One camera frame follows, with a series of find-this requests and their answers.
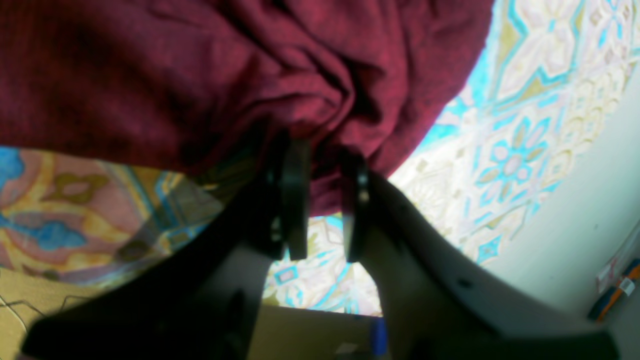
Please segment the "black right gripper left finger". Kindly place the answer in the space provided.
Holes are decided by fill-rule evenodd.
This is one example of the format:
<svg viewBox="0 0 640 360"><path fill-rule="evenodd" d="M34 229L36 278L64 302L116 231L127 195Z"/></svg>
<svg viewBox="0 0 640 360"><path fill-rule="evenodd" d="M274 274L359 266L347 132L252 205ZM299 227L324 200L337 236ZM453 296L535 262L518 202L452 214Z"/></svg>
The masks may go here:
<svg viewBox="0 0 640 360"><path fill-rule="evenodd" d="M274 141L266 166L171 257L32 324L26 360L245 360L273 262L307 256L311 150Z"/></svg>

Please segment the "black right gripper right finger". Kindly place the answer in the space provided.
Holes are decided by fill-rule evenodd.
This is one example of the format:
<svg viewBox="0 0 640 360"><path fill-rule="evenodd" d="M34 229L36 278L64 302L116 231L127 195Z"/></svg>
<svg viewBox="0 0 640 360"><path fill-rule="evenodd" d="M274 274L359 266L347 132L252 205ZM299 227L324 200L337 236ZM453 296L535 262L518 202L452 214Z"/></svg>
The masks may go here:
<svg viewBox="0 0 640 360"><path fill-rule="evenodd" d="M508 285L356 152L340 156L345 255L374 280L393 360L619 360L603 326Z"/></svg>

